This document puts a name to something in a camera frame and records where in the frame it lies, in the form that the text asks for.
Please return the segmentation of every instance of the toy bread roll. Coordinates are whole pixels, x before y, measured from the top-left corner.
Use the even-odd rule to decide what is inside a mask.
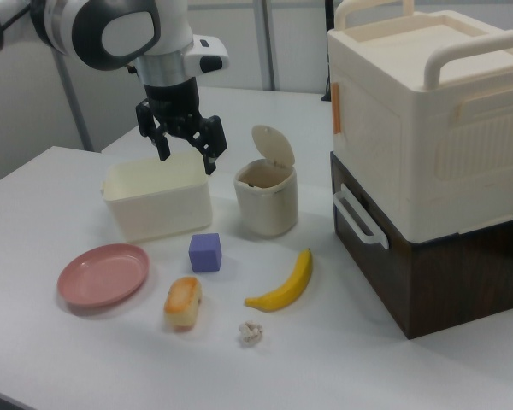
[[[202,285],[196,278],[187,276],[174,281],[163,306],[166,319],[174,327],[194,326],[201,298]]]

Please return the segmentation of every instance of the yellow banana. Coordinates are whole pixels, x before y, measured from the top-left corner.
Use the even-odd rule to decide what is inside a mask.
[[[308,282],[313,269],[312,255],[309,249],[298,254],[297,263],[292,270],[289,279],[276,290],[272,290],[259,297],[248,297],[245,305],[249,308],[272,312],[282,309],[298,299]]]

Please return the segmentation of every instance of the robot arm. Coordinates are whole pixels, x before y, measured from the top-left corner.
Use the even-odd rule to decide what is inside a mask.
[[[228,66],[218,38],[195,36],[186,0],[0,0],[0,50],[39,38],[97,70],[134,62],[146,91],[136,108],[141,135],[169,157],[166,134],[183,138],[203,155],[205,170],[227,143],[221,121],[199,113],[195,77]]]

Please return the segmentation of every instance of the pink plate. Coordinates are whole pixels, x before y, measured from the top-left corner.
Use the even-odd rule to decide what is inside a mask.
[[[148,255],[138,246],[116,243],[92,249],[70,262],[57,281],[72,305],[96,308],[131,295],[148,275]]]

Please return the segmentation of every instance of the table surface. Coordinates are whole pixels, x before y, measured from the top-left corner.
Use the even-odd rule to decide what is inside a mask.
[[[99,191],[109,166],[154,155],[129,132],[104,154],[52,148],[0,181],[0,396],[38,409],[513,409],[513,310],[405,339],[333,231],[330,107],[320,96],[202,89],[229,149],[209,178],[223,262],[199,274],[196,326],[175,333],[162,305],[192,274],[191,234],[141,243],[150,274],[129,299],[82,310],[56,292],[77,255],[121,236]],[[240,223],[233,174],[259,157],[252,125],[290,139],[299,222],[275,239]],[[172,143],[183,149],[182,143]],[[243,300],[271,290],[311,248],[308,289],[275,313]],[[244,347],[239,324],[264,329]]]

